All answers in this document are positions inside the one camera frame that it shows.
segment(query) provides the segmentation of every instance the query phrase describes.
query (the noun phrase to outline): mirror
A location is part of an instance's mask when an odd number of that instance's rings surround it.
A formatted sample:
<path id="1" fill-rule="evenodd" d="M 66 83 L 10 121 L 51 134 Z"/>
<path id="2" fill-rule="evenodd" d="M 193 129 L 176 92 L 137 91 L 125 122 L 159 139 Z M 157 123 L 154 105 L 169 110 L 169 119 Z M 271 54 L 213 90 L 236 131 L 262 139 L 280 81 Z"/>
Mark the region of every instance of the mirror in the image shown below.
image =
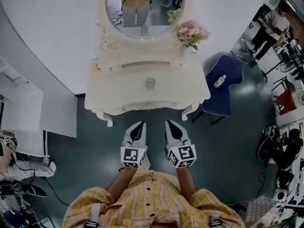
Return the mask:
<path id="1" fill-rule="evenodd" d="M 151 39 L 165 32 L 181 15 L 184 0 L 107 0 L 113 25 L 131 38 Z"/>

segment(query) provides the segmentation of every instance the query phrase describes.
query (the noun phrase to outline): plastic bottle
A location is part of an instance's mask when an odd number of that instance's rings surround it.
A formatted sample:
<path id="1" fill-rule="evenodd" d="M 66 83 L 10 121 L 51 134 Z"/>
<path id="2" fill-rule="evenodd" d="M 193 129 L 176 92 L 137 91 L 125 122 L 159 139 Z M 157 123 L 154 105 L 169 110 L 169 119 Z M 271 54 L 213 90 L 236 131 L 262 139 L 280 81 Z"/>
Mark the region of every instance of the plastic bottle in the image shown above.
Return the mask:
<path id="1" fill-rule="evenodd" d="M 225 79 L 226 79 L 226 75 L 219 77 L 218 80 L 214 83 L 214 87 L 215 88 L 220 87 L 222 83 L 225 81 Z"/>

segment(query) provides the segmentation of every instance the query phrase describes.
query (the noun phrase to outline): ceiling light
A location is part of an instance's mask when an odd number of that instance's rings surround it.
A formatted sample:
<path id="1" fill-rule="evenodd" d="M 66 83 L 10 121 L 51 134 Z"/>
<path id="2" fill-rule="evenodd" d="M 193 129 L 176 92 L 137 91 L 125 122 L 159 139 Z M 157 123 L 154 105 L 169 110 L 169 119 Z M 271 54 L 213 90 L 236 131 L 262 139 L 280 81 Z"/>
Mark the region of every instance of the ceiling light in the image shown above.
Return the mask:
<path id="1" fill-rule="evenodd" d="M 291 6 L 290 2 L 286 0 L 286 2 L 288 3 L 288 5 L 291 7 L 291 9 L 296 13 L 295 9 L 293 8 L 293 6 Z"/>

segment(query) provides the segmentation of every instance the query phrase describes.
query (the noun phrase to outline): plaid shirt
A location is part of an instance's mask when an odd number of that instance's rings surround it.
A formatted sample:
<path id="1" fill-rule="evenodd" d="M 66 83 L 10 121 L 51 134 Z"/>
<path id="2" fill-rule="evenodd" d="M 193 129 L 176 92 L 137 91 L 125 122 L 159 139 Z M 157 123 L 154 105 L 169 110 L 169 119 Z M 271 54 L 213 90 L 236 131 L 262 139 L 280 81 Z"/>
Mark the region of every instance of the plaid shirt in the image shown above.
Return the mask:
<path id="1" fill-rule="evenodd" d="M 179 228 L 209 227 L 214 213 L 225 227 L 244 228 L 238 214 L 205 189 L 189 200 L 181 195 L 176 177 L 139 169 L 117 202 L 102 188 L 84 191 L 67 209 L 63 228 L 82 228 L 91 207 L 100 203 L 99 226 L 150 227 L 153 222 L 176 223 Z"/>

